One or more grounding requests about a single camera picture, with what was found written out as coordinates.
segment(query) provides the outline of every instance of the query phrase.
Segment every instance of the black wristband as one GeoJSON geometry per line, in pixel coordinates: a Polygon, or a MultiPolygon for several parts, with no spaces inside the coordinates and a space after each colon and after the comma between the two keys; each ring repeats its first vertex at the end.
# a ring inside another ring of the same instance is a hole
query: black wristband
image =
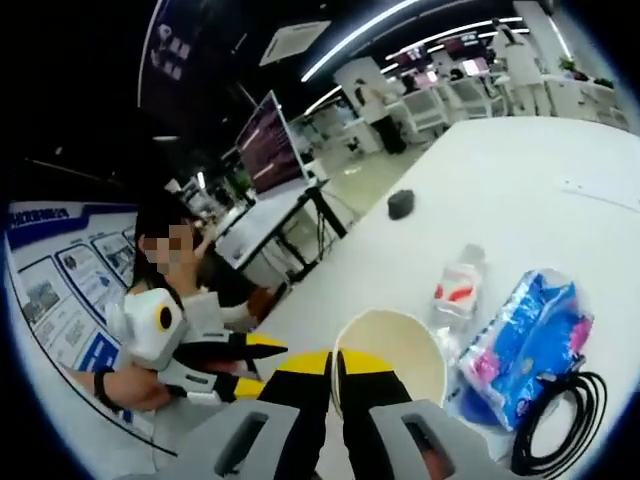
{"type": "Polygon", "coordinates": [[[95,372],[93,376],[93,392],[95,397],[100,400],[100,403],[102,403],[113,413],[118,413],[119,411],[123,410],[122,407],[119,407],[118,405],[113,403],[104,389],[104,376],[107,373],[112,372],[113,368],[111,367],[102,367],[95,372]]]}

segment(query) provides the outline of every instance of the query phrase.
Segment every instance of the black object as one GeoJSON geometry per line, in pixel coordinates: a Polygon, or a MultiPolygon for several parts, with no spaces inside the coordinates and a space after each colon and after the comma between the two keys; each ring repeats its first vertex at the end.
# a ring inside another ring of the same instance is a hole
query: black object
{"type": "Polygon", "coordinates": [[[387,153],[394,155],[396,153],[403,153],[407,149],[407,144],[402,139],[402,135],[400,135],[400,130],[398,130],[396,124],[393,123],[391,115],[387,115],[377,122],[373,122],[371,126],[380,134],[380,139],[387,153]]]}
{"type": "Polygon", "coordinates": [[[516,435],[511,470],[517,475],[541,475],[552,479],[571,468],[589,448],[607,408],[607,385],[593,372],[570,372],[554,381],[541,381],[546,384],[545,389],[531,404],[516,435]],[[535,457],[531,442],[540,418],[549,404],[565,393],[570,393],[576,404],[576,416],[567,438],[555,452],[535,457]]]}
{"type": "Polygon", "coordinates": [[[413,206],[415,204],[415,195],[413,190],[400,190],[394,193],[387,200],[389,205],[389,218],[391,220],[400,220],[411,212],[413,212],[413,206]]]}
{"type": "Polygon", "coordinates": [[[107,395],[107,392],[104,390],[104,376],[107,373],[113,373],[113,371],[114,370],[111,367],[102,367],[96,371],[93,376],[93,391],[95,397],[100,401],[100,403],[113,411],[113,413],[118,413],[123,410],[123,408],[113,403],[107,395]]]}

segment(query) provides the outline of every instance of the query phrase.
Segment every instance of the table surface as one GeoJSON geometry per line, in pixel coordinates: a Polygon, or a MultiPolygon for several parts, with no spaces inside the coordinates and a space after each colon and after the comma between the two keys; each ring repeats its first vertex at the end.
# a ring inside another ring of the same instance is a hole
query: table surface
{"type": "MultiPolygon", "coordinates": [[[[481,324],[525,271],[565,272],[587,292],[595,315],[583,370],[601,374],[609,391],[594,443],[563,477],[572,478],[595,457],[640,380],[640,213],[566,193],[567,180],[626,192],[640,202],[640,138],[558,118],[458,123],[391,189],[414,190],[413,214],[392,222],[386,198],[380,200],[260,330],[286,341],[293,354],[332,348],[348,321],[370,308],[426,322],[444,266],[467,243],[481,245],[487,256],[481,324]]],[[[268,378],[282,360],[263,360],[259,369],[268,378]]],[[[534,453],[543,453],[539,446],[545,443],[558,445],[569,413],[561,405],[543,422],[534,453]]],[[[338,449],[334,423],[325,450],[338,449]]],[[[350,478],[344,461],[323,453],[318,473],[350,478]]]]}
{"type": "Polygon", "coordinates": [[[216,251],[234,268],[241,268],[297,204],[311,186],[295,188],[253,205],[225,235],[216,240],[216,251]]]}

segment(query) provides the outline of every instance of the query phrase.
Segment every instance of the black stand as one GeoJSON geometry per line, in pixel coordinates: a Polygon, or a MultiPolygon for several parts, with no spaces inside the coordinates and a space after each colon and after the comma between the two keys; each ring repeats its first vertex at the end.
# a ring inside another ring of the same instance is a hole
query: black stand
{"type": "Polygon", "coordinates": [[[311,198],[311,201],[316,205],[318,211],[322,214],[324,218],[327,219],[329,225],[336,232],[340,238],[344,238],[347,236],[347,229],[344,228],[340,219],[336,216],[336,214],[331,210],[331,207],[327,204],[327,201],[322,196],[322,192],[319,187],[311,187],[307,190],[307,195],[311,198]]]}

